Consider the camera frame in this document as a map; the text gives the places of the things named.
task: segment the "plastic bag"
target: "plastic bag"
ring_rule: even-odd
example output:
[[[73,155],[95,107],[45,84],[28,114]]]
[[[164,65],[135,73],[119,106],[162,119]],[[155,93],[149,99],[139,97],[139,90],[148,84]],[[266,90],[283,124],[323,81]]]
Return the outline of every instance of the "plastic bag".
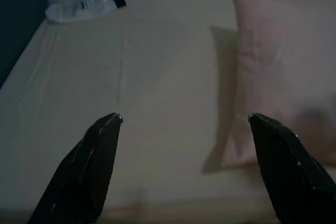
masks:
[[[54,22],[71,23],[95,18],[125,5],[125,0],[77,0],[73,3],[50,5],[46,16]]]

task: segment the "bed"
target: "bed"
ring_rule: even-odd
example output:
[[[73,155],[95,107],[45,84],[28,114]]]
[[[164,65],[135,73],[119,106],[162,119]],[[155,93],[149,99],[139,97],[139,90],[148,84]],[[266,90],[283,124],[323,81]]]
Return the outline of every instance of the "bed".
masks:
[[[44,20],[16,62],[0,90],[1,215],[25,220],[85,130],[119,112],[102,223],[274,218],[258,167],[221,167],[236,85],[232,0],[126,2],[87,22]]]

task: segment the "dark wall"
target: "dark wall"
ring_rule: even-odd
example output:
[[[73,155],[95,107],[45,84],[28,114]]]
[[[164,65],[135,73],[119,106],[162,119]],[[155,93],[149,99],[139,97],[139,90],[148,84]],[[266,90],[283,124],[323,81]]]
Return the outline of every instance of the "dark wall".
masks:
[[[0,87],[45,17],[47,0],[0,0]]]

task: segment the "mattress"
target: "mattress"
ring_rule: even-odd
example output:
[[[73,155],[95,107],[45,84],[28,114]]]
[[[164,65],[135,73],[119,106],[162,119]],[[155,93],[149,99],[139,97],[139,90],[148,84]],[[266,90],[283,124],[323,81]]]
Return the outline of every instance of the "mattress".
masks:
[[[232,1],[127,3],[87,22],[45,20],[0,90],[2,215],[31,212],[86,129],[119,112],[105,218],[274,216],[258,167],[220,166],[236,83]]]

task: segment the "pink pillow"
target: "pink pillow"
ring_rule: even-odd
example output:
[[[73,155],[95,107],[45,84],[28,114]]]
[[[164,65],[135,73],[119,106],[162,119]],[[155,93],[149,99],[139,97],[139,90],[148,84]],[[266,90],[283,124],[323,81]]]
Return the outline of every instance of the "pink pillow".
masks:
[[[239,30],[235,118],[223,165],[257,162],[248,114],[296,134],[317,160],[336,165],[336,12],[234,0]]]

